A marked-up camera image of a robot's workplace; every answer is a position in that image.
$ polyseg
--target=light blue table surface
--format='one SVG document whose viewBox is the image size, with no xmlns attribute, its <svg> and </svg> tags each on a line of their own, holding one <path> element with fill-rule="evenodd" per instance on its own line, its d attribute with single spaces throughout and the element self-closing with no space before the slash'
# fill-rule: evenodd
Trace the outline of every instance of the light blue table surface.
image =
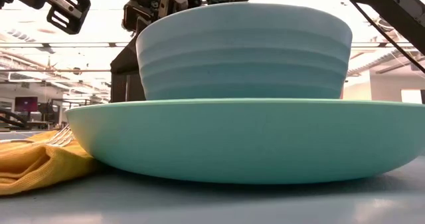
<svg viewBox="0 0 425 224">
<path fill-rule="evenodd" d="M 425 223 L 425 156 L 369 179 L 213 185 L 118 170 L 0 198 L 0 223 Z"/>
</svg>

